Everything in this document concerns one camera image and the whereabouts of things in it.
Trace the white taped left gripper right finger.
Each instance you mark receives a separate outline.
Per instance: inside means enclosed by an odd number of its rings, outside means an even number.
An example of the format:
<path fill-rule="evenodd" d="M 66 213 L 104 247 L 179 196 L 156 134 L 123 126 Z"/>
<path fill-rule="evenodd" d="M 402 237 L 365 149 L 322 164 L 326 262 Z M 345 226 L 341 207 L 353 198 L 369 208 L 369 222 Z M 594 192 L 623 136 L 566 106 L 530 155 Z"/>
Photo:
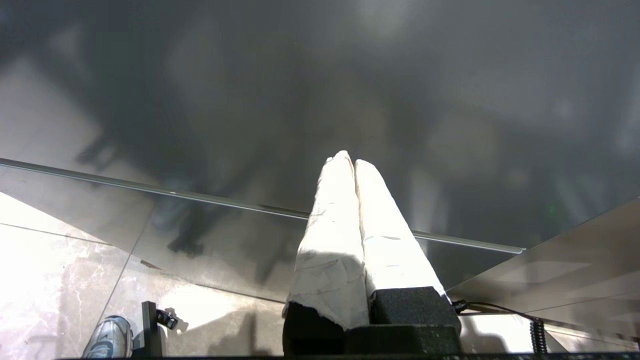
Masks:
<path fill-rule="evenodd" d="M 369 324 L 348 330 L 348 354 L 455 354 L 461 322 L 381 173 L 355 163 Z"/>

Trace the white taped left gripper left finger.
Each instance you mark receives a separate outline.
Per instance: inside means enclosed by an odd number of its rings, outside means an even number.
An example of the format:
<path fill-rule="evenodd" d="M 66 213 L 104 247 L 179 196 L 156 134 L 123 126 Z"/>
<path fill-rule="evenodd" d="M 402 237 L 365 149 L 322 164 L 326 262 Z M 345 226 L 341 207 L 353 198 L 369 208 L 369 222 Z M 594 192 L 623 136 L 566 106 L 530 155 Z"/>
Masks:
<path fill-rule="evenodd" d="M 327 158 L 295 256 L 282 317 L 286 356 L 342 354 L 348 331 L 370 324 L 354 164 Z"/>

